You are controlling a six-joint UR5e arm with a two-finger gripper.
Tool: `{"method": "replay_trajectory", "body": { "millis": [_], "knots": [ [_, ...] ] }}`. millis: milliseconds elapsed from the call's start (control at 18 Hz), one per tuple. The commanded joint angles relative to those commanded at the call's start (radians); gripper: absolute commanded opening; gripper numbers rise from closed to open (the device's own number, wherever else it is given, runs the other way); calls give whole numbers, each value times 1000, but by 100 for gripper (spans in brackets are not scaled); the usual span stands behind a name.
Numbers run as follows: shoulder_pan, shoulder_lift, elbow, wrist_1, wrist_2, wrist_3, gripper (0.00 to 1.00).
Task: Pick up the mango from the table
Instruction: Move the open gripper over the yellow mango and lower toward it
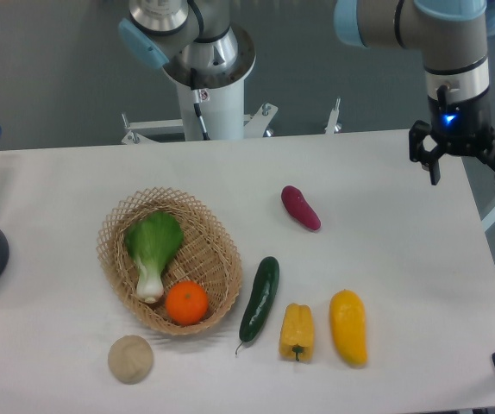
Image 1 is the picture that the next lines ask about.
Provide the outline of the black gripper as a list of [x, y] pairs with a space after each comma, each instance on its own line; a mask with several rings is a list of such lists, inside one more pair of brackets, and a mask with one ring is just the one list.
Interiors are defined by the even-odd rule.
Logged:
[[[445, 154], [471, 154], [494, 171], [495, 129], [492, 127], [488, 89], [468, 100], [448, 103], [446, 86], [439, 96], [428, 97], [431, 126], [416, 121], [409, 131], [409, 158], [420, 163], [429, 173], [430, 183], [441, 179], [439, 159]], [[424, 142], [430, 138], [435, 146], [428, 150]]]

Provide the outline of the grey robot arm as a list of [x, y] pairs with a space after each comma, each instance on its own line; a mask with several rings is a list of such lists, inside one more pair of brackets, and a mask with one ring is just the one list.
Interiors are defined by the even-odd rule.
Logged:
[[[421, 53], [430, 119], [410, 128], [409, 157], [433, 184], [445, 154], [474, 157], [495, 174], [485, 2], [339, 1], [333, 25], [347, 45]], [[232, 27], [229, 3], [132, 1], [118, 33], [139, 61], [184, 86], [185, 136], [212, 139], [202, 103], [210, 90], [239, 81], [254, 64], [249, 39]]]

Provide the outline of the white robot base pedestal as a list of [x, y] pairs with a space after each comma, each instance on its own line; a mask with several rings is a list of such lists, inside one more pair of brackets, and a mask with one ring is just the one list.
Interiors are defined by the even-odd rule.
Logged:
[[254, 68], [254, 43], [243, 28], [231, 25], [222, 37], [192, 42], [171, 58], [132, 22], [119, 23], [119, 35], [129, 51], [174, 83], [181, 120], [134, 122], [131, 133], [173, 134], [187, 141], [241, 140], [270, 137], [269, 125], [279, 108], [264, 102], [253, 114], [245, 112], [245, 80]]

